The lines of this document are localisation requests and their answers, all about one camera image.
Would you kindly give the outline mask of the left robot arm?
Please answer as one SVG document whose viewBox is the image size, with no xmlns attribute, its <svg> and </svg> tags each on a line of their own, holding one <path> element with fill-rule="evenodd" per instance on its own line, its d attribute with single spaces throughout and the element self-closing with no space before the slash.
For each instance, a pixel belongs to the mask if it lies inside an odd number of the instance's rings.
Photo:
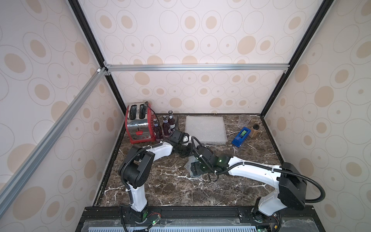
<svg viewBox="0 0 371 232">
<path fill-rule="evenodd" d="M 130 207 L 142 213 L 147 208 L 145 183 L 155 161 L 173 153 L 188 156 L 192 152 L 191 138 L 188 133 L 175 130 L 167 139 L 154 145 L 141 147 L 133 145 L 121 164 L 118 174 L 129 195 Z"/>
</svg>

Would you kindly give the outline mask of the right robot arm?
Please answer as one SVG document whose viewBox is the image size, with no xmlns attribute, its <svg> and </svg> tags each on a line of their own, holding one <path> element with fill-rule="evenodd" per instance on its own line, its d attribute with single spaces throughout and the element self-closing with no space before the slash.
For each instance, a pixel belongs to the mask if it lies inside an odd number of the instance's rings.
<svg viewBox="0 0 371 232">
<path fill-rule="evenodd" d="M 291 165 L 264 165 L 231 155 L 215 155 L 210 149 L 198 146 L 192 152 L 197 159 L 191 164 L 194 176 L 215 174 L 253 179 L 274 187 L 274 191 L 257 199 L 253 214 L 271 216 L 285 208 L 303 210 L 307 183 L 290 170 Z"/>
</svg>

